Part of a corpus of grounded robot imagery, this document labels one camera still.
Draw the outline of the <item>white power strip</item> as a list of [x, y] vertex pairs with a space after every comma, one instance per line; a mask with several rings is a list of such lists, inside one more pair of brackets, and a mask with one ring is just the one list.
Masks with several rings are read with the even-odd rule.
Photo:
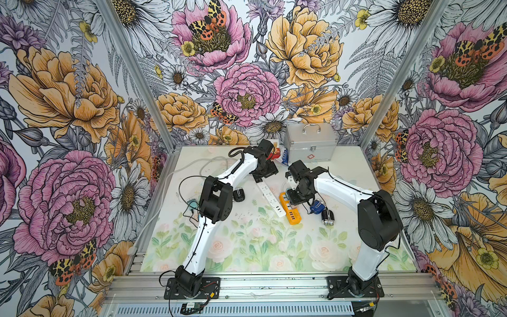
[[257, 187], [263, 194], [264, 198], [267, 200], [269, 205], [271, 206], [272, 210], [275, 212], [275, 214], [278, 217], [285, 217], [286, 213], [283, 209], [282, 205], [279, 203], [278, 199], [275, 197], [273, 192], [270, 190], [269, 186], [264, 182], [258, 182]]

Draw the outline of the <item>blue device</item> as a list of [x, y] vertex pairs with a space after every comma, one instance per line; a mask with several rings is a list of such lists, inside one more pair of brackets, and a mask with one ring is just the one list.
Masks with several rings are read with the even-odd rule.
[[311, 214], [319, 215], [326, 209], [326, 206], [319, 200], [315, 200], [310, 206]]

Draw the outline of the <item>orange power strip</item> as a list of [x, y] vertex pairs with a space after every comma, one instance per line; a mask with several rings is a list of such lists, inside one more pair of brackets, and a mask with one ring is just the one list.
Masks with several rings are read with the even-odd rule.
[[281, 192], [279, 195], [279, 200], [282, 209], [285, 211], [285, 215], [289, 224], [298, 225], [302, 220], [301, 215], [299, 214], [298, 209], [290, 204], [287, 193]]

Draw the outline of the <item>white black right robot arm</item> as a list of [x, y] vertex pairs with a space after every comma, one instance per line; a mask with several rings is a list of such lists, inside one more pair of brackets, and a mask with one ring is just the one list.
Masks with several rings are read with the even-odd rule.
[[291, 164], [285, 176], [292, 180], [293, 188], [288, 191], [291, 204], [310, 203], [318, 194], [323, 194], [357, 214], [361, 246], [349, 269], [345, 289], [355, 297], [365, 294], [378, 277], [380, 264], [388, 257], [388, 247], [393, 246], [403, 230], [391, 194], [385, 190], [362, 189], [340, 180], [324, 167], [309, 169], [302, 161]]

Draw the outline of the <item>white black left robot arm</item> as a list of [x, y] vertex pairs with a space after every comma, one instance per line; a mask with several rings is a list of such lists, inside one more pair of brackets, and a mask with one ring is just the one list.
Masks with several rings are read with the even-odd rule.
[[175, 273], [175, 285], [184, 296], [194, 298], [201, 291], [207, 254], [216, 230], [231, 214], [235, 188], [247, 176], [261, 182], [278, 173], [270, 159], [273, 152], [274, 145], [266, 139], [255, 146], [236, 147], [228, 154], [230, 158], [239, 156], [235, 164], [218, 176], [205, 178], [198, 203], [198, 231], [189, 254]]

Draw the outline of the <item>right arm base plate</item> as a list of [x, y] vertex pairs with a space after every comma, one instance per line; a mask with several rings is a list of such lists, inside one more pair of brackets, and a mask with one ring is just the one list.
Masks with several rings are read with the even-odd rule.
[[360, 299], [360, 298], [382, 298], [384, 290], [378, 276], [368, 281], [362, 281], [358, 277], [349, 276], [328, 276], [327, 299]]

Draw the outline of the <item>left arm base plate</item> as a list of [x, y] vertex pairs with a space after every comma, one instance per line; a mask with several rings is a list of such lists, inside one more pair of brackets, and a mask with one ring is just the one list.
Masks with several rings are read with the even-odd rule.
[[220, 277], [200, 277], [192, 281], [170, 278], [165, 286], [165, 300], [207, 300], [218, 299]]

